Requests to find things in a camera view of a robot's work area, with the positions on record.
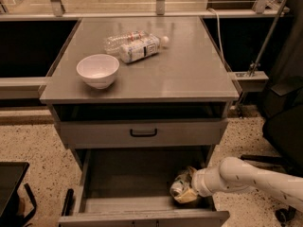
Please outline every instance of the gray tabletop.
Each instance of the gray tabletop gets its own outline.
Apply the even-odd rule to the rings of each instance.
[[[145,30],[168,36],[169,47],[120,67],[107,89],[77,75],[83,58],[104,54],[103,39]],[[237,90],[199,17],[84,18],[40,98],[43,103],[232,101]]]

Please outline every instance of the drawer handle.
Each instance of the drawer handle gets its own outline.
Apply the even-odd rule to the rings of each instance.
[[[157,133],[158,129],[153,129],[150,132],[133,129],[130,130],[130,135],[132,137],[154,137],[155,135],[157,135]]]

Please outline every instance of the drawer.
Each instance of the drawer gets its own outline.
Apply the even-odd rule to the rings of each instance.
[[[201,167],[202,147],[86,150],[80,185],[62,227],[216,227],[228,219],[211,198],[178,204],[169,188],[178,171]]]
[[[59,122],[69,148],[121,148],[219,144],[227,119]]]

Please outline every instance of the office chair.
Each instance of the office chair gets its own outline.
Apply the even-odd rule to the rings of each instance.
[[[280,85],[274,87],[274,90],[278,89],[276,93],[281,96],[288,96],[288,94],[293,96],[289,97],[291,101],[288,100],[285,103],[281,112],[266,119],[262,128],[263,137],[281,157],[242,155],[241,159],[279,165],[285,169],[287,174],[303,177],[303,102],[299,99],[303,95],[303,78],[296,77],[295,80],[302,83],[295,83],[296,86],[293,90],[289,87],[290,83],[287,83],[287,90]],[[282,226],[292,220],[294,215],[295,209],[291,206],[288,210],[276,210],[276,218]]]

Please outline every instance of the white bowl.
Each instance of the white bowl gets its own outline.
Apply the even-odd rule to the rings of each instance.
[[[77,72],[81,79],[91,87],[103,89],[115,81],[118,68],[119,61],[115,57],[97,54],[80,61]]]

